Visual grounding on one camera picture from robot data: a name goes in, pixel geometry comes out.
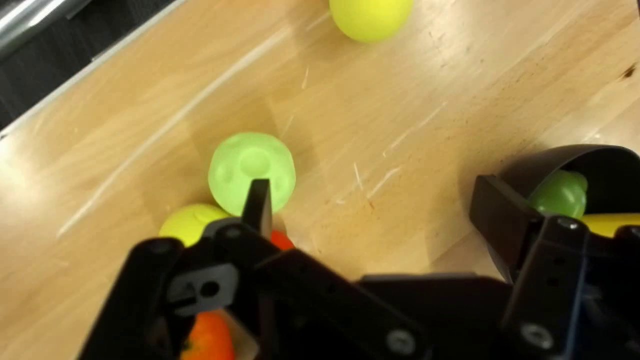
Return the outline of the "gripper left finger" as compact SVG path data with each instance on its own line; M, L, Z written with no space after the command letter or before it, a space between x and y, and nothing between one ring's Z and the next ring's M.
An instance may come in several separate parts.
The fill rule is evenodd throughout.
M250 184L239 218L128 254L80 360L177 360L197 315L226 309L258 342L255 360L429 360L422 325L301 250L271 242L270 182Z

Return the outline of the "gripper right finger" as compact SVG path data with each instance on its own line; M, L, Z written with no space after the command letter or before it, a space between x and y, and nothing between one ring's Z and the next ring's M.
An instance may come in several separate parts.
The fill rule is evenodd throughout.
M640 360L640 226L595 234L578 219L542 214L494 175L475 179L471 223L514 255L494 355L501 360Z

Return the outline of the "light green toy apple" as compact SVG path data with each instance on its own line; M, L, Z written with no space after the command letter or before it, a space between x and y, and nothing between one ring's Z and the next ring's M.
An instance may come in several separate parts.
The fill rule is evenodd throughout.
M211 157L207 174L217 205L240 216L256 179L269 180L272 211L282 210L297 184L295 162L286 144L260 132L240 132L224 139Z

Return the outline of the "yellow toy banana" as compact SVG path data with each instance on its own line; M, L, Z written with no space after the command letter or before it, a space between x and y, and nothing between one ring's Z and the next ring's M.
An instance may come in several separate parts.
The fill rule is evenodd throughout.
M640 213L585 214L581 221L589 228L590 232L612 238L618 228L640 226Z

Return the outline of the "dark green toy fruit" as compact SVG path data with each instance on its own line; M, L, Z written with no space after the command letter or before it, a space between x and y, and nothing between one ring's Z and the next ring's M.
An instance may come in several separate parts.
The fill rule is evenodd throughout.
M586 211L587 178L576 171L556 170L528 197L531 207L543 214L580 219Z

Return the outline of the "orange toy fruit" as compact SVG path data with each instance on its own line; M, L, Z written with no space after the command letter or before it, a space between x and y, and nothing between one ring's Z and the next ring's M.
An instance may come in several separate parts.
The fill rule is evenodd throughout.
M179 360L235 360L233 337L224 310L199 313Z

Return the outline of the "black bowl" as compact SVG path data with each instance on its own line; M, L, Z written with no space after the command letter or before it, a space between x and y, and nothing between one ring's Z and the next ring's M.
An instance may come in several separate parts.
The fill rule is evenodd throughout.
M624 146L564 145L526 155L506 166L500 178L524 199L557 171L585 177L586 214L640 214L640 155ZM490 246L491 259L508 283L514 282L526 255L537 239L548 210L538 212L533 223L516 237Z

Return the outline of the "yellow-green toy fruit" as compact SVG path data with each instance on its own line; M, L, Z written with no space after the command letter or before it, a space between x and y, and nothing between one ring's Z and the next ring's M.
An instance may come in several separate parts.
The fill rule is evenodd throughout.
M225 210L209 203L193 203L174 210L160 226L158 237L178 239L185 248L196 244L206 226L229 218Z

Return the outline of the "yellow toy fruit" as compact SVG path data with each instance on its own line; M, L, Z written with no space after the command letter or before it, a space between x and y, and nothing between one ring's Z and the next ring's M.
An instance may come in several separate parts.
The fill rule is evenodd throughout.
M359 43L378 43L409 20L415 0L328 0L334 24Z

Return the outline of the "silver metal bar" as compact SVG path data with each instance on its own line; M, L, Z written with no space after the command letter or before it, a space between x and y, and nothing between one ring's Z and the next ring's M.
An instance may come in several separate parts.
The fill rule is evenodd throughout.
M62 18L70 19L93 0L16 0L0 10L0 61Z

